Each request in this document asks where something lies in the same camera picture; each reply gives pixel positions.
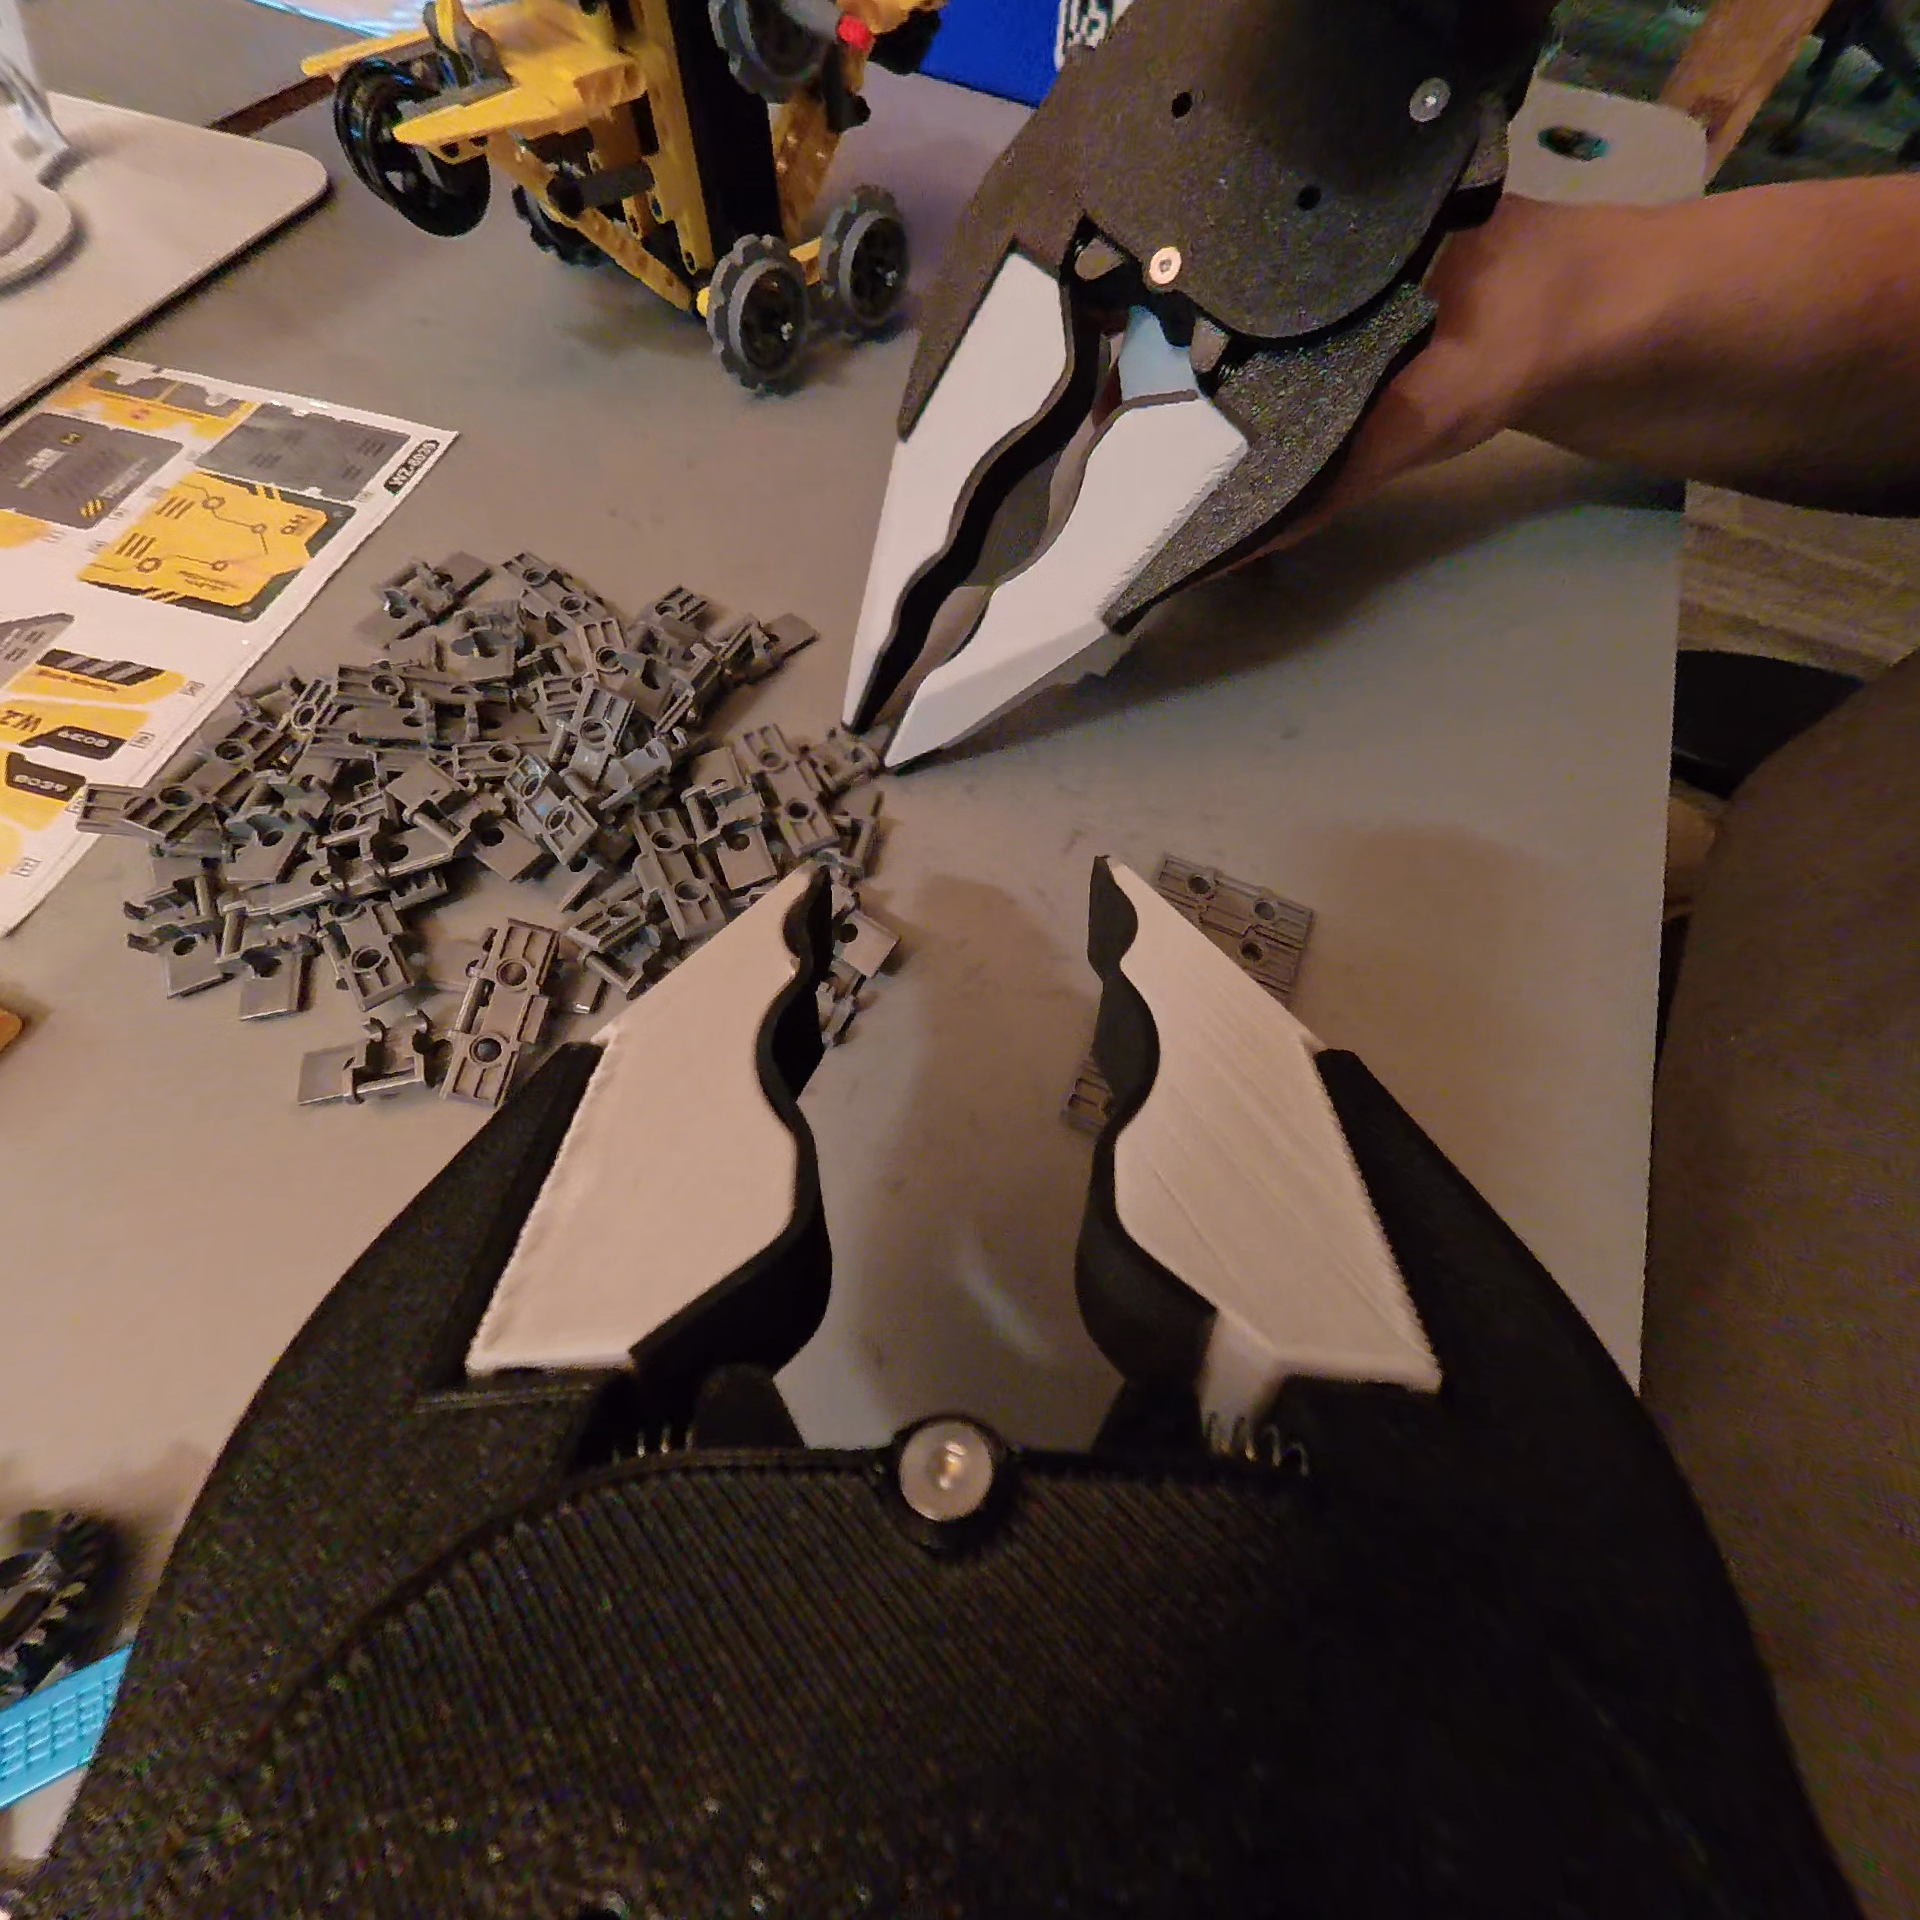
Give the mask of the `heap of mixed toy bricks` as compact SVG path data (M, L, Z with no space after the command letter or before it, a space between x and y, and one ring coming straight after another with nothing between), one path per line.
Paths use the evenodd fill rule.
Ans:
M126 1564L126 1532L101 1516L31 1508L4 1527L4 1709L95 1654L112 1624Z

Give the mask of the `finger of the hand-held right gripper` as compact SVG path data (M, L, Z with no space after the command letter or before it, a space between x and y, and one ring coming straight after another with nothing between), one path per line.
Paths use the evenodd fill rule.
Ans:
M1078 323L1068 328L1062 402L990 471L1006 492L981 563L879 712L888 771L954 747L1045 685L1106 670L1131 622L1122 590L1144 580L1245 458L1247 439L1159 323L1126 323L1120 405L1094 423L1106 352Z
M987 543L1003 453L1068 390L1070 328L1054 272L1007 253L915 426L901 437L855 623L843 719L876 724Z

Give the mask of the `wooden post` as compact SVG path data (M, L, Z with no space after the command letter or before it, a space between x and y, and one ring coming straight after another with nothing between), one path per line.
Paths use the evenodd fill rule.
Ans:
M1659 93L1724 157L1780 85L1828 3L1711 3Z

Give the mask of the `yellow black toy brick vehicle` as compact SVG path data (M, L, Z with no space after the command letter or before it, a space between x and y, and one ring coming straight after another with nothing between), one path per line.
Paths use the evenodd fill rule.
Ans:
M860 186L811 230L835 151L870 119L870 64L915 74L940 3L516 3L423 7L406 32L303 62L332 83L351 172L434 236L507 182L534 242L608 261L704 317L750 390L823 328L896 323L896 198Z

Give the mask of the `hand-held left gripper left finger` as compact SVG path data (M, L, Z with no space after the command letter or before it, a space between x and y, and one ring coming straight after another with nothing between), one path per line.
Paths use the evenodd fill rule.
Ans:
M826 1051L829 963L828 874L797 869L594 1039L470 1378L629 1367L695 1387L807 1347L832 1248L799 1092Z

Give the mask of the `person's right forearm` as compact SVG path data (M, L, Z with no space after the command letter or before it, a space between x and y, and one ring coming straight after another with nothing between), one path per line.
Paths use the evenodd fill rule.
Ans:
M1568 440L1823 511L1916 517L1918 182L1636 213L1599 272Z

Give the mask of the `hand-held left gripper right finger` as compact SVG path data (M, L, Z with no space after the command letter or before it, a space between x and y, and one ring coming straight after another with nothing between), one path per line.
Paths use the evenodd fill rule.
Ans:
M1442 1368L1320 1074L1320 1044L1133 869L1087 891L1111 1090L1074 1298L1120 1392L1101 1438L1300 1438L1413 1424Z

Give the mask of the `assembled grey track strip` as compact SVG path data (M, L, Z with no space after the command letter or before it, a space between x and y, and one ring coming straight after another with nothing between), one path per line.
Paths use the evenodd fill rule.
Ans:
M1312 938L1312 910L1186 855L1164 855L1155 891L1268 996L1292 1005Z

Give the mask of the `yellow grey sticker sheet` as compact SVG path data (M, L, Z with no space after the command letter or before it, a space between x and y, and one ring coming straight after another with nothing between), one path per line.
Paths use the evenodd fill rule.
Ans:
M2 930L456 440L107 357L2 434Z

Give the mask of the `pile of grey track links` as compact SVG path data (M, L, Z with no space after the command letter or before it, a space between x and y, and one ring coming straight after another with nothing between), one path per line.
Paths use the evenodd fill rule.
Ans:
M818 632L677 588L622 614L538 555L455 555L381 586L383 656L284 678L80 830L151 875L128 943L171 999L237 988L246 1021L332 983L362 1036L308 1051L307 1108L415 1088L493 1108L558 1021L631 1000L797 870L828 875L818 1020L839 1042L899 934L874 747L829 727L714 731Z

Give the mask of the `blue plastic bin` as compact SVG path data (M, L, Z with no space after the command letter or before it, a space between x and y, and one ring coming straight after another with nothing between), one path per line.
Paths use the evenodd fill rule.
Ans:
M919 67L933 80L1037 104L1074 48L1096 46L1130 3L949 3Z

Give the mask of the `person's right hand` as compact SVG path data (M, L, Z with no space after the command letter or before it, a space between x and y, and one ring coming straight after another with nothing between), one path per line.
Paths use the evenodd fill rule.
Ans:
M1611 211L1502 198L1485 223L1442 242L1424 291L1435 304L1426 343L1368 400L1349 440L1259 549L1231 568L1278 555L1394 479L1475 451L1519 423L1568 359L1551 311Z

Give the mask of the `white desk lamp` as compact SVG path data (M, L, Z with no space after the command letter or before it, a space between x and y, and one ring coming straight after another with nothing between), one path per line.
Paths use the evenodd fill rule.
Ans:
M2 412L312 208L299 151L45 92L2 62Z

